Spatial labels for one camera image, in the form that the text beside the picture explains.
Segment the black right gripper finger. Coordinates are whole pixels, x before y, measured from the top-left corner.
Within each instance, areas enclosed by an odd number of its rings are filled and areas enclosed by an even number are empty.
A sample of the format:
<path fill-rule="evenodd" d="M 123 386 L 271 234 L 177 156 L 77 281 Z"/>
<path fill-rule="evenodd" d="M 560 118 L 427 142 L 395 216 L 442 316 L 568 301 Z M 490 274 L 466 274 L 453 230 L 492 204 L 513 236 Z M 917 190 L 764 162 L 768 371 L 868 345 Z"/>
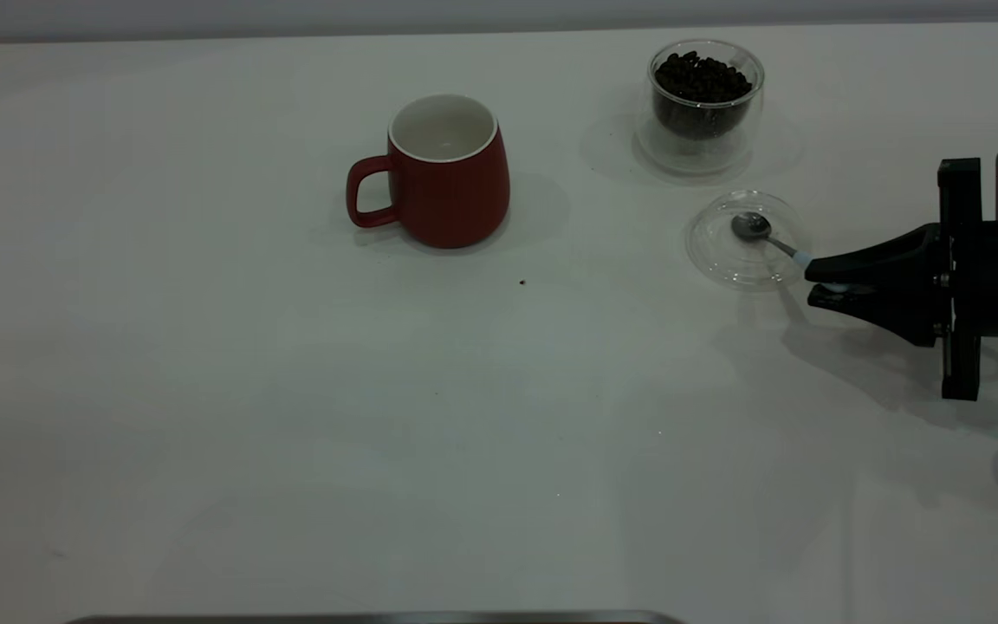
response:
<path fill-rule="evenodd" d="M 859 251 L 816 257 L 805 276 L 819 283 L 930 283 L 940 265 L 940 225 L 926 224 Z"/>
<path fill-rule="evenodd" d="M 935 347 L 939 323 L 937 296 L 929 291 L 882 289 L 867 285 L 831 288 L 815 285 L 809 307 L 860 319 L 920 348 Z"/>

